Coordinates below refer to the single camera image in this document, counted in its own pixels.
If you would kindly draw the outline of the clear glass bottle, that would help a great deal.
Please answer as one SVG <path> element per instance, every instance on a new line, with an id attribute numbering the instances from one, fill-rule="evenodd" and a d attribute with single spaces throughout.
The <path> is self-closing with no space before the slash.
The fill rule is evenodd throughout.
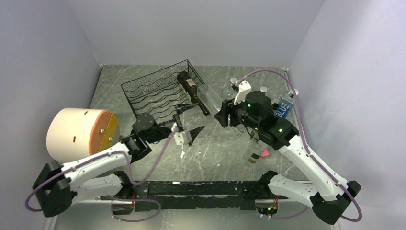
<path id="1" fill-rule="evenodd" d="M 222 101 L 224 101 L 208 84 L 198 87 L 197 96 L 212 115 L 219 112 Z"/>

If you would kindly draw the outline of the dark green wine bottle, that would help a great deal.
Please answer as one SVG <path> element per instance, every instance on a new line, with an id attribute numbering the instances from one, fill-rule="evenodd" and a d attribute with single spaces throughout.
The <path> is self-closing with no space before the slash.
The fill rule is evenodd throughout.
<path id="1" fill-rule="evenodd" d="M 197 96 L 197 85 L 193 81 L 192 77 L 189 75 L 188 72 L 182 71 L 177 75 L 177 81 L 180 86 L 184 89 L 184 91 L 190 96 L 190 101 L 192 104 L 198 104 L 201 111 L 205 116 L 210 114 L 209 110 L 205 107 L 205 105 L 201 102 L 201 100 Z"/>

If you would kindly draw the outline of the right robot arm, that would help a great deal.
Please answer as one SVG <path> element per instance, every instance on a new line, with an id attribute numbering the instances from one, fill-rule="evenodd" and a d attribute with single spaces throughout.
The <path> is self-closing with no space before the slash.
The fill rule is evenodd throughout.
<path id="1" fill-rule="evenodd" d="M 350 203 L 355 203 L 361 185 L 347 181 L 327 166 L 289 120 L 274 114 L 265 93 L 249 92 L 242 102 L 224 100 L 214 117 L 222 127 L 243 125 L 255 130 L 260 141 L 287 157 L 312 183 L 303 184 L 268 171 L 259 179 L 258 191 L 263 198 L 277 195 L 300 202 L 330 225 L 344 217 Z"/>

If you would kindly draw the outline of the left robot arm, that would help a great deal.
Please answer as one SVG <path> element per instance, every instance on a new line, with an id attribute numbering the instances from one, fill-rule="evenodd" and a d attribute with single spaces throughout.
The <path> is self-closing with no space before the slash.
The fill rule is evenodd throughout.
<path id="1" fill-rule="evenodd" d="M 178 145 L 191 145 L 201 132 L 202 127 L 185 130 L 180 120 L 183 112 L 194 107 L 195 103 L 178 104 L 172 119 L 162 123 L 157 123 L 151 114 L 142 114 L 133 124 L 131 134 L 111 147 L 67 163 L 56 160 L 48 162 L 25 199 L 25 208 L 35 211 L 29 204 L 31 198 L 35 197 L 40 206 L 38 211 L 46 217 L 53 217 L 73 204 L 98 196 L 114 200 L 126 200 L 132 196 L 132 200 L 136 201 L 134 188 L 147 182 L 170 141 L 175 140 Z M 150 144 L 161 140 L 165 142 L 164 146 L 155 165 L 143 179 L 137 181 L 131 171 L 118 170 L 121 166 L 130 166 L 143 159 L 151 152 Z"/>

